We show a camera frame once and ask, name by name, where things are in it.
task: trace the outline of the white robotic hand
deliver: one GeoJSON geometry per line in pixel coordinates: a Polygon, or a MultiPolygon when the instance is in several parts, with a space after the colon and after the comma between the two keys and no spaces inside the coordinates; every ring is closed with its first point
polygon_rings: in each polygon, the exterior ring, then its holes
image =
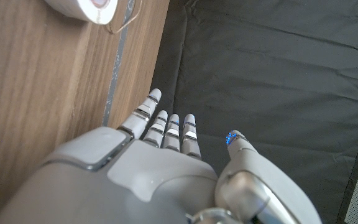
{"type": "Polygon", "coordinates": [[[219,178],[201,161],[192,114],[180,137],[178,115],[160,111],[140,140],[160,97],[154,89],[117,130],[58,147],[0,223],[321,223],[305,193],[238,131],[226,138],[231,162],[219,178]]]}

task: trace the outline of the dark gray mat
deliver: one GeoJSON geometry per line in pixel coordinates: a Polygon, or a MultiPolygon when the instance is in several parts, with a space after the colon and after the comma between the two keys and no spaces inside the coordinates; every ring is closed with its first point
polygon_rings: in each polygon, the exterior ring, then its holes
{"type": "Polygon", "coordinates": [[[337,220],[358,152],[358,1],[171,0],[152,88],[160,110],[195,115],[218,173],[238,129],[337,220]]]}

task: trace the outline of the white tape roll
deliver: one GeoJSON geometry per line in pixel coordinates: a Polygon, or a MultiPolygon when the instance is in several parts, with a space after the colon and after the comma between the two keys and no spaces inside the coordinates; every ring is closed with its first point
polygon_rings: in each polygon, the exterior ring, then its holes
{"type": "Polygon", "coordinates": [[[117,8],[117,0],[45,0],[65,16],[96,24],[108,24],[117,8]]]}

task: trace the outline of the wooden surface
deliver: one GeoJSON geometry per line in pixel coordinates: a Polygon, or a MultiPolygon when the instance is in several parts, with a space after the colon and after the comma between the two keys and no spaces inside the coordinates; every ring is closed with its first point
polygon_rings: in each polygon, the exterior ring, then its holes
{"type": "MultiPolygon", "coordinates": [[[[111,126],[149,91],[167,7],[144,0],[129,26],[111,126]]],[[[0,0],[0,209],[57,145],[101,125],[118,40],[44,1],[0,0]]]]}
{"type": "Polygon", "coordinates": [[[162,35],[150,38],[147,33],[162,34],[168,5],[169,1],[143,0],[139,16],[144,19],[136,20],[128,30],[126,41],[131,44],[125,44],[109,117],[110,127],[118,127],[149,94],[162,35]],[[156,11],[165,14],[157,16],[156,11]]]}

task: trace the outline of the metal finger segment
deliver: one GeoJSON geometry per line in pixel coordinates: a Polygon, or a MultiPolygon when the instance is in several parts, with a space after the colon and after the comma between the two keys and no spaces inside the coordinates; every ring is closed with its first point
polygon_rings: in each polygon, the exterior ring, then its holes
{"type": "Polygon", "coordinates": [[[231,131],[226,136],[226,145],[231,159],[234,159],[234,156],[237,154],[237,152],[243,149],[250,149],[257,152],[252,144],[246,139],[246,137],[237,130],[231,131]]]}
{"type": "Polygon", "coordinates": [[[134,139],[139,139],[152,117],[155,107],[161,99],[161,91],[154,89],[131,115],[118,128],[129,133],[134,139]]]}
{"type": "Polygon", "coordinates": [[[164,143],[162,145],[165,149],[173,149],[176,152],[180,151],[179,116],[177,114],[173,114],[169,118],[167,133],[165,133],[164,143]]]}
{"type": "Polygon", "coordinates": [[[164,110],[160,111],[154,124],[149,128],[149,131],[144,136],[143,141],[152,146],[160,147],[164,136],[165,124],[167,123],[168,113],[164,110]]]}
{"type": "Polygon", "coordinates": [[[196,120],[192,114],[188,114],[183,123],[181,152],[201,160],[200,147],[197,141],[196,120]]]}

